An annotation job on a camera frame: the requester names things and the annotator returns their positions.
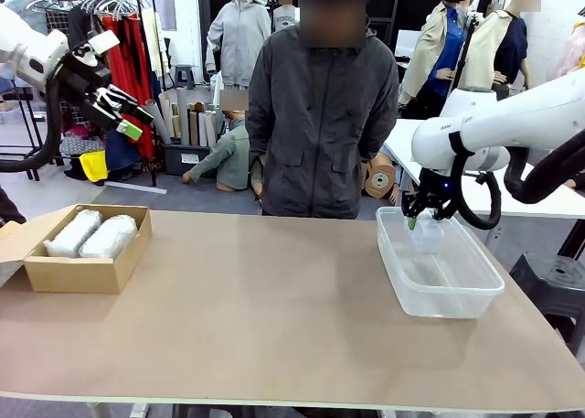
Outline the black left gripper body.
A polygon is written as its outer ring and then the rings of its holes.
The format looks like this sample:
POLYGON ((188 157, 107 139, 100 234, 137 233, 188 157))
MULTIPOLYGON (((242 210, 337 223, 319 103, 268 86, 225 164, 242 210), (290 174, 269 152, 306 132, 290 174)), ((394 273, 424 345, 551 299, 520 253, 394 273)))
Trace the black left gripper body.
POLYGON ((100 62, 90 66, 79 60, 69 60, 58 71, 58 81, 61 98, 69 104, 81 105, 98 88, 108 87, 112 75, 100 62))

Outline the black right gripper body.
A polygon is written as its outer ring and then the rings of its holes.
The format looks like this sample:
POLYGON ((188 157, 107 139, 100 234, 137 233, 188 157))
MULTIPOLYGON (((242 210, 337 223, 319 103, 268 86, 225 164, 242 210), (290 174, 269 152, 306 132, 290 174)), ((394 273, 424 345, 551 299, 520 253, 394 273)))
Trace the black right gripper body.
POLYGON ((456 182, 451 176, 428 168, 420 171, 419 198, 427 201, 450 201, 456 199, 456 194, 456 182))

